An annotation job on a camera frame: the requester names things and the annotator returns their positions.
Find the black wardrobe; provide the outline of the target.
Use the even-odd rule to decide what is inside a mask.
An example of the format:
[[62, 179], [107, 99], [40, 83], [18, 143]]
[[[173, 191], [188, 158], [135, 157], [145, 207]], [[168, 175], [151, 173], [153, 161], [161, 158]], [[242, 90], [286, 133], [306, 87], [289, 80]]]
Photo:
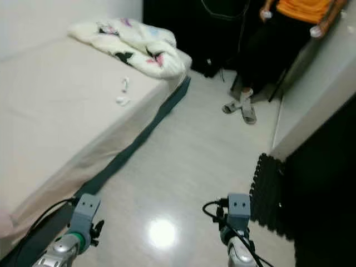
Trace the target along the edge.
[[142, 0], [145, 24], [175, 34], [191, 69], [206, 77], [235, 70], [246, 40], [256, 31], [264, 0]]

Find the grey sandal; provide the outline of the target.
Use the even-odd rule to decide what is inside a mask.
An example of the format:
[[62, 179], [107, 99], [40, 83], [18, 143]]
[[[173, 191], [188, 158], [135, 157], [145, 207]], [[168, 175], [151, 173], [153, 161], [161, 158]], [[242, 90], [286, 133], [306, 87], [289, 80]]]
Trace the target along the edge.
[[236, 110], [241, 109], [242, 104], [239, 100], [232, 100], [231, 102], [224, 104], [222, 107], [222, 112], [225, 114], [230, 114], [236, 112]]
[[241, 104], [240, 107], [241, 116], [248, 125], [254, 125], [256, 123], [256, 111], [250, 101]]

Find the black cabinet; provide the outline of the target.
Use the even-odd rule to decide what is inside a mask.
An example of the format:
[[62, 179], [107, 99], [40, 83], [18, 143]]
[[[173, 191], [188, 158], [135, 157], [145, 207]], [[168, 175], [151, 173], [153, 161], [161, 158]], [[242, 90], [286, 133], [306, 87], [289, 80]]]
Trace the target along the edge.
[[287, 158], [296, 267], [356, 267], [356, 102]]

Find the person in orange shirt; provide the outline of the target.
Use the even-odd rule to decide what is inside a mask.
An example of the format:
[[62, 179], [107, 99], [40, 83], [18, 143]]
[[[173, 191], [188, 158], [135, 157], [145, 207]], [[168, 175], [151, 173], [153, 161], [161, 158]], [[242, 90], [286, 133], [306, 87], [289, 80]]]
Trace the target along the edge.
[[292, 64], [312, 41], [309, 30], [319, 25], [323, 36], [349, 0], [265, 0], [272, 17], [262, 21], [238, 58], [237, 74], [241, 79], [239, 100], [250, 101], [257, 92]]

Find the cream cartoon print quilt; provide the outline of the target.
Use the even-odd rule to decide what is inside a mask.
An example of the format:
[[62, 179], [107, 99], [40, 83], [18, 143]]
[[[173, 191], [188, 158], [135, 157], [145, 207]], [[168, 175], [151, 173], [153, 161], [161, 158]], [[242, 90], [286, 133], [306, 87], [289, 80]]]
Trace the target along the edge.
[[69, 26], [68, 35], [152, 78], [183, 76], [192, 64], [178, 49], [175, 34], [132, 18], [78, 22]]

